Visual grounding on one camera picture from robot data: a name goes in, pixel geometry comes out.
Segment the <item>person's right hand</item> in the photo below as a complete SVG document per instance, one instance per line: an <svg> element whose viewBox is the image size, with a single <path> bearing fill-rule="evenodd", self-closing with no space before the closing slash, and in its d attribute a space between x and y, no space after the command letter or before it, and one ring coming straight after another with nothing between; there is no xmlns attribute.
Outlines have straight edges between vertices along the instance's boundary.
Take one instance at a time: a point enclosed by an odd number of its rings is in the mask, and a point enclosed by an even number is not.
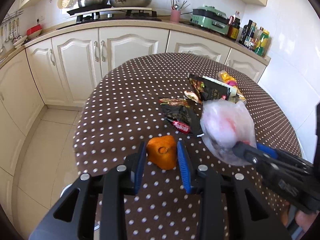
<svg viewBox="0 0 320 240"><path fill-rule="evenodd" d="M296 234L296 239L301 239L303 235L309 230L312 223L318 216L319 211L316 213L306 214L303 211L297 210L297 208L285 201L284 206L280 213L280 220L285 227L295 220L297 225L301 228L299 234Z"/></svg>

